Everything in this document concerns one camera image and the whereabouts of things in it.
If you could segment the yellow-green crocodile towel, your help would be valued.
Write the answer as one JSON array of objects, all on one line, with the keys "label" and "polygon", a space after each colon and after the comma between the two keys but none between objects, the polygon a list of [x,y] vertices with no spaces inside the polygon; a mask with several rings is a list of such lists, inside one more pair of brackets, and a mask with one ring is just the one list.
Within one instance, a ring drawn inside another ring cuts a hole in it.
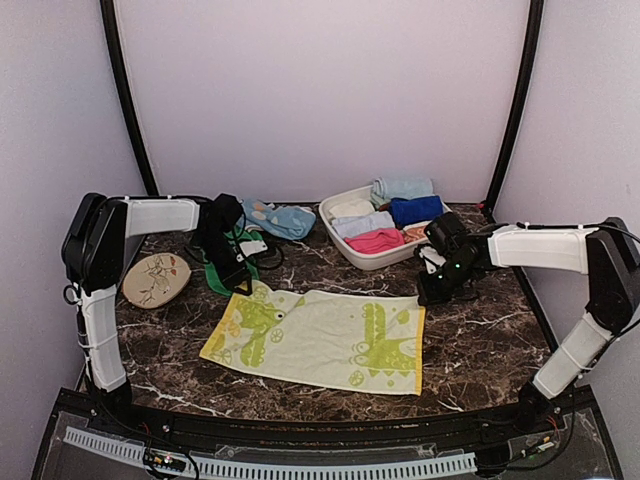
[{"label": "yellow-green crocodile towel", "polygon": [[261,377],[371,394],[422,391],[426,310],[416,297],[273,290],[232,295],[200,356]]}]

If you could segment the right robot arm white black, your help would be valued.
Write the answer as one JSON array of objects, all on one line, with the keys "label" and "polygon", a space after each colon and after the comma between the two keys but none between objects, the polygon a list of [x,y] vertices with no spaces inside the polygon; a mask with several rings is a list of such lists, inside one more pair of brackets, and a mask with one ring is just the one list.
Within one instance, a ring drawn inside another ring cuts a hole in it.
[{"label": "right robot arm white black", "polygon": [[472,231],[446,212],[424,233],[428,247],[443,260],[418,276],[422,306],[449,302],[463,286],[498,269],[563,270],[588,279],[582,317],[519,391],[510,424],[521,434],[545,422],[552,400],[639,325],[639,239],[618,217],[597,224],[492,224]]}]

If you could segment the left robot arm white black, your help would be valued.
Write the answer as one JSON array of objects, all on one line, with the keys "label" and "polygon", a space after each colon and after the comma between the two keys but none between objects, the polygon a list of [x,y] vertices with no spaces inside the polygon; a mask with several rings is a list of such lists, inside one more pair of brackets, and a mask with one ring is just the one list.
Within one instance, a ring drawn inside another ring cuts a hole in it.
[{"label": "left robot arm white black", "polygon": [[214,267],[222,285],[249,295],[249,261],[235,232],[242,214],[238,200],[228,194],[215,199],[99,193],[83,197],[61,249],[68,280],[63,296],[76,308],[87,389],[105,403],[101,417],[120,436],[134,435],[141,427],[140,412],[130,406],[131,383],[122,363],[115,311],[128,239],[190,232],[193,245]]}]

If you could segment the green towel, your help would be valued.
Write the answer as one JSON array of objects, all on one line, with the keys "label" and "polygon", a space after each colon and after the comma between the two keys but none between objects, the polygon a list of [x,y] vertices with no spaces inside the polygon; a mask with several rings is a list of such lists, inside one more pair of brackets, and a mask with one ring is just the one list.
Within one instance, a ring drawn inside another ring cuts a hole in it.
[{"label": "green towel", "polygon": [[203,251],[205,276],[209,287],[216,293],[231,297],[234,293],[248,296],[252,293],[252,281],[259,279],[258,268],[252,255],[240,246],[245,243],[262,242],[257,230],[247,231],[236,226],[233,231],[220,233],[214,238],[214,248]]}]

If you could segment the orange patterned rolled towel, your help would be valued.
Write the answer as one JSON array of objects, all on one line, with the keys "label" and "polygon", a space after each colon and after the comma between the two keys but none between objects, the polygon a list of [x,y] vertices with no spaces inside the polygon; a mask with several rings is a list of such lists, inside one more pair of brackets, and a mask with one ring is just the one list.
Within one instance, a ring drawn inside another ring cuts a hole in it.
[{"label": "orange patterned rolled towel", "polygon": [[423,241],[427,238],[425,234],[425,228],[427,227],[427,223],[407,225],[402,229],[402,235],[404,238],[404,242],[406,244],[410,244],[413,242]]}]

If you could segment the light blue patterned towel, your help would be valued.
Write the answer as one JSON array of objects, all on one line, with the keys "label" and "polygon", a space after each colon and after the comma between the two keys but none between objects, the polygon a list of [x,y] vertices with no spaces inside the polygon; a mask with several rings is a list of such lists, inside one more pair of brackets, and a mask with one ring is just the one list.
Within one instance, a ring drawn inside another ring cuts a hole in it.
[{"label": "light blue patterned towel", "polygon": [[316,223],[316,215],[308,207],[276,206],[256,199],[243,199],[244,219],[240,226],[258,229],[285,240],[302,240]]}]

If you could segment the white plastic basin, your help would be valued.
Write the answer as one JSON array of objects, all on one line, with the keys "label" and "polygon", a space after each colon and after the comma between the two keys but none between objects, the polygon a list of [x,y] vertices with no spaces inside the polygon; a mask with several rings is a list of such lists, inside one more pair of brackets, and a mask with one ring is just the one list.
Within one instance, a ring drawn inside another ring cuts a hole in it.
[{"label": "white plastic basin", "polygon": [[331,196],[319,213],[330,239],[355,267],[370,271],[406,260],[427,242],[424,229],[449,207],[427,180],[378,178]]}]

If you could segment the dark blue rolled towel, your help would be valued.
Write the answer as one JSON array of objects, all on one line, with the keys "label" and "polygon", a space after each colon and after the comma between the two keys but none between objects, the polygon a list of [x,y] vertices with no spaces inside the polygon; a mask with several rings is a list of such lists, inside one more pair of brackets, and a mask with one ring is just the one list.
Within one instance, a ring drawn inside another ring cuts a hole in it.
[{"label": "dark blue rolled towel", "polygon": [[389,212],[396,225],[407,225],[431,221],[444,213],[439,196],[426,196],[414,199],[394,198],[390,202]]}]

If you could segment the pink rolled towel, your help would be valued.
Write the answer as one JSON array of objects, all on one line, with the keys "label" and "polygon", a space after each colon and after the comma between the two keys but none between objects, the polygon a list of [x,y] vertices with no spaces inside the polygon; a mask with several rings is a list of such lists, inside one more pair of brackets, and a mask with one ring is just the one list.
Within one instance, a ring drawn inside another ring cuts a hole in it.
[{"label": "pink rolled towel", "polygon": [[346,238],[346,244],[356,252],[374,255],[405,245],[403,235],[396,229],[378,229],[356,237]]}]

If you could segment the beige embroidered round cloth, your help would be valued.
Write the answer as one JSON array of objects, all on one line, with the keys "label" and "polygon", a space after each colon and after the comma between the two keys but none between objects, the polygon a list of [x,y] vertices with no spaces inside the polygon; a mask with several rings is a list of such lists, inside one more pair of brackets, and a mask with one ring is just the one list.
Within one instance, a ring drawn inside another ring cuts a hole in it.
[{"label": "beige embroidered round cloth", "polygon": [[172,301],[187,285],[191,268],[180,256],[158,253],[137,262],[122,283],[124,297],[142,309],[156,309]]}]

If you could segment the pale blue rolled towel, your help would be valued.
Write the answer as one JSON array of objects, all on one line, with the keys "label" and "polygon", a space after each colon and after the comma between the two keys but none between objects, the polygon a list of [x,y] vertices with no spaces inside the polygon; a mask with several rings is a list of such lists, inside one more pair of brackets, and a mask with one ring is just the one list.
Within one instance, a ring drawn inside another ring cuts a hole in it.
[{"label": "pale blue rolled towel", "polygon": [[411,200],[434,194],[434,187],[429,178],[378,177],[373,181],[371,197],[377,200],[401,198]]}]

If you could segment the lavender rolled towel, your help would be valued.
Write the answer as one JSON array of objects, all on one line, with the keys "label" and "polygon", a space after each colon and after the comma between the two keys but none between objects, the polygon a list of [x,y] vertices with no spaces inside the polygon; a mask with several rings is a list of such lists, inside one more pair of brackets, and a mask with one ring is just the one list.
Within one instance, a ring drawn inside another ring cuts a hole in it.
[{"label": "lavender rolled towel", "polygon": [[388,212],[382,211],[365,216],[337,218],[332,221],[331,226],[340,238],[346,239],[380,229],[394,229],[395,223]]}]

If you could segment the cream rolled towel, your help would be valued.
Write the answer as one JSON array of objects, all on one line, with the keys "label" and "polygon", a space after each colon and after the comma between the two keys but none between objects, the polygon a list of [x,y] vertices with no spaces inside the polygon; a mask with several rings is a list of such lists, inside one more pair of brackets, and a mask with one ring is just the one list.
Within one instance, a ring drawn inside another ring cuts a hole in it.
[{"label": "cream rolled towel", "polygon": [[362,217],[375,212],[375,208],[369,200],[356,198],[345,202],[338,203],[329,209],[331,217]]}]

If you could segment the small circuit board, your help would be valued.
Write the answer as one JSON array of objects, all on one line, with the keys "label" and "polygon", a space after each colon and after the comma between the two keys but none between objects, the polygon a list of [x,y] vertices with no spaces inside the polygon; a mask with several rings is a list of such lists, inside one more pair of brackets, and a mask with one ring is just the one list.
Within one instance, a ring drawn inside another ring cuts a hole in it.
[{"label": "small circuit board", "polygon": [[143,453],[143,464],[154,469],[168,469],[172,471],[184,471],[187,462],[173,453],[148,449]]}]

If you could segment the black front rail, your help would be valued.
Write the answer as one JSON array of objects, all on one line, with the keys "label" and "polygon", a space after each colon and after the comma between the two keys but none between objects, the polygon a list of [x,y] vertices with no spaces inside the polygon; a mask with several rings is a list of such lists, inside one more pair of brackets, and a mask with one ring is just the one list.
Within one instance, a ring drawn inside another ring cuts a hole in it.
[{"label": "black front rail", "polygon": [[80,426],[154,445],[212,451],[229,444],[283,449],[383,448],[413,444],[480,449],[502,445],[522,433],[512,426],[514,404],[466,413],[364,422],[284,422],[229,419],[133,405],[116,422],[87,394],[61,389],[50,429],[71,420]]}]

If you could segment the right black frame post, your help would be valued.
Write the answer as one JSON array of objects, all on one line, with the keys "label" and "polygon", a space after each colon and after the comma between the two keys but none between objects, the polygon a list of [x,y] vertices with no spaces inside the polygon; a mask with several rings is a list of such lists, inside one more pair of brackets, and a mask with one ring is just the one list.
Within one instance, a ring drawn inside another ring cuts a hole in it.
[{"label": "right black frame post", "polygon": [[486,215],[492,214],[495,210],[515,148],[535,65],[544,5],[543,0],[529,2],[523,48],[511,107],[489,188],[483,201]]}]

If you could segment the black frame post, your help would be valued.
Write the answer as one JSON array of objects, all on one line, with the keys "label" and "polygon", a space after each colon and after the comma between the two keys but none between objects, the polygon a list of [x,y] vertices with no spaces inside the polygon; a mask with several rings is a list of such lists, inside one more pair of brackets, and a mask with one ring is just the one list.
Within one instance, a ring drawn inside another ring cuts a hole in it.
[{"label": "black frame post", "polygon": [[529,2],[523,48],[511,107],[489,188],[483,201],[486,215],[492,214],[495,210],[515,148],[535,65],[544,5],[543,0]]},{"label": "black frame post", "polygon": [[125,64],[116,3],[112,0],[100,0],[99,6],[112,76],[136,167],[145,193],[157,196],[159,188],[146,150]]}]

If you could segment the left black frame post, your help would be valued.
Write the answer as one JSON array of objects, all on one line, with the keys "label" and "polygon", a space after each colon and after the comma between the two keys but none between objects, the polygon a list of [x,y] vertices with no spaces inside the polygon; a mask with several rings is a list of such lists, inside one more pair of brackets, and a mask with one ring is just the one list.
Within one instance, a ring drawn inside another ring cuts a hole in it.
[{"label": "left black frame post", "polygon": [[159,188],[146,150],[125,64],[116,3],[112,0],[100,0],[99,6],[112,76],[136,167],[145,193],[157,196]]}]

